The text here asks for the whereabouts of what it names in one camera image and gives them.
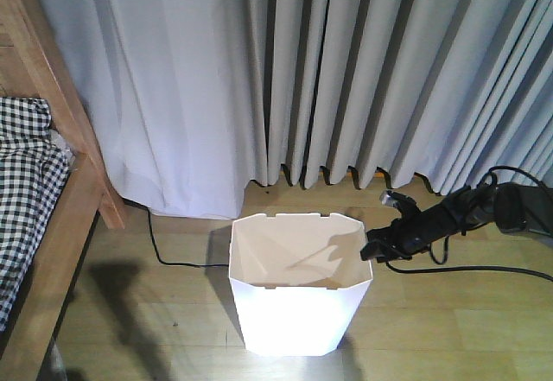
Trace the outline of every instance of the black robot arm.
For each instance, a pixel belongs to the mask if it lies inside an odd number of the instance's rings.
[[[382,203],[395,207],[402,218],[394,219],[385,228],[370,230],[361,259],[376,258],[379,263],[408,260],[414,254],[427,251],[440,238],[458,232],[464,235],[490,222],[505,234],[531,232],[551,237],[553,197],[550,190],[543,183],[540,187],[513,182],[497,184],[497,177],[493,177],[491,184],[482,181],[476,188],[465,186],[425,211],[419,210],[412,198],[385,191]]]

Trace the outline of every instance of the white trash bin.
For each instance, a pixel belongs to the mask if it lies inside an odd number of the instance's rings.
[[[341,214],[256,214],[232,224],[229,279],[245,347],[319,356],[338,346],[372,281],[363,223]]]

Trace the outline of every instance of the black and white checkered blanket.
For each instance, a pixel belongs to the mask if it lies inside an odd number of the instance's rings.
[[[69,170],[50,123],[46,100],[0,98],[0,331]]]

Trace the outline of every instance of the wooden floor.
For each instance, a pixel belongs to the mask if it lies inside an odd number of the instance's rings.
[[[243,215],[346,213],[382,227],[385,189],[351,180],[310,190],[285,181],[251,184]],[[399,190],[421,208],[439,199],[420,179]],[[58,344],[72,380],[551,380],[553,283],[493,272],[406,276],[374,264],[374,281],[337,351],[317,358],[266,358],[241,339],[226,270],[160,265],[146,212],[128,227],[98,223]],[[154,217],[170,261],[226,262],[231,222]],[[451,238],[449,264],[502,264],[553,273],[553,250],[494,225]],[[427,255],[404,268],[427,267]]]

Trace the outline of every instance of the gray curtain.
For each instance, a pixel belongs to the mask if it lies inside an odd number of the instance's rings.
[[[551,0],[42,3],[111,180],[159,213],[236,217],[282,165],[306,187],[553,179]]]

